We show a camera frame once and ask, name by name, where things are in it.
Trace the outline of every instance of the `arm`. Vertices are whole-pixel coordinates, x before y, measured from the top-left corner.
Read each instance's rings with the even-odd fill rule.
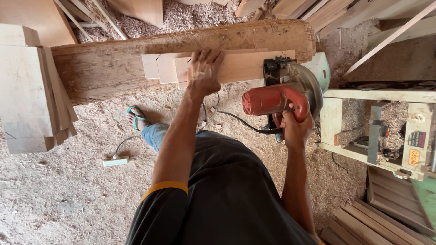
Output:
[[[226,52],[222,49],[212,51],[210,48],[192,53],[187,74],[189,84],[163,139],[153,170],[152,185],[164,181],[178,181],[188,185],[200,106],[206,95],[221,89],[217,73],[225,55]]]
[[[312,204],[307,183],[306,140],[312,132],[313,118],[309,112],[302,123],[295,120],[290,111],[283,112],[281,127],[285,130],[285,144],[288,148],[285,184],[282,203],[289,215],[316,241]]]

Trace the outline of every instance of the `black shirt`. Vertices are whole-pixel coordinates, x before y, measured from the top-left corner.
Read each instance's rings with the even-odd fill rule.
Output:
[[[237,140],[196,138],[188,194],[153,191],[159,184],[139,204],[126,244],[317,244],[281,205],[262,161]]]

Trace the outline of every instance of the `flip-flop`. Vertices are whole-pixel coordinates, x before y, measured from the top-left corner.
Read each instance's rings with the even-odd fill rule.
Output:
[[[127,108],[127,112],[126,112],[126,115],[128,115],[129,114],[129,112],[132,112],[132,108],[136,108],[136,109],[138,109],[138,111],[142,114],[142,115],[144,115],[144,113],[142,112],[142,110],[141,109],[139,109],[139,107],[137,107],[137,106],[131,106],[131,107],[129,107],[129,108]],[[133,113],[133,115],[135,115],[135,123],[134,123],[134,127],[135,127],[135,129],[136,130],[138,130],[138,131],[140,131],[139,129],[138,129],[138,119],[139,120],[143,120],[143,121],[146,121],[146,122],[148,122],[148,120],[146,119],[146,118],[143,118],[143,117],[140,117],[140,116],[138,116],[137,114],[135,114],[134,112],[132,112]]]

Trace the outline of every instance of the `shirt sleeve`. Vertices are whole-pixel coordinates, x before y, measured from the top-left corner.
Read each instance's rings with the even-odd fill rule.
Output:
[[[182,182],[153,185],[135,212],[126,245],[173,243],[185,216],[187,194]]]

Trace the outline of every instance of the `hand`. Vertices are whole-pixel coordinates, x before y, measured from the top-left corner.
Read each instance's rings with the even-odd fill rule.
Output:
[[[294,107],[293,103],[289,104],[290,108]],[[312,114],[309,112],[303,122],[297,122],[292,111],[283,112],[282,124],[280,127],[285,134],[285,144],[288,149],[294,147],[304,148],[306,140],[314,127]]]
[[[187,72],[187,90],[201,100],[206,95],[220,91],[217,74],[226,54],[222,48],[211,50],[209,47],[192,53]]]

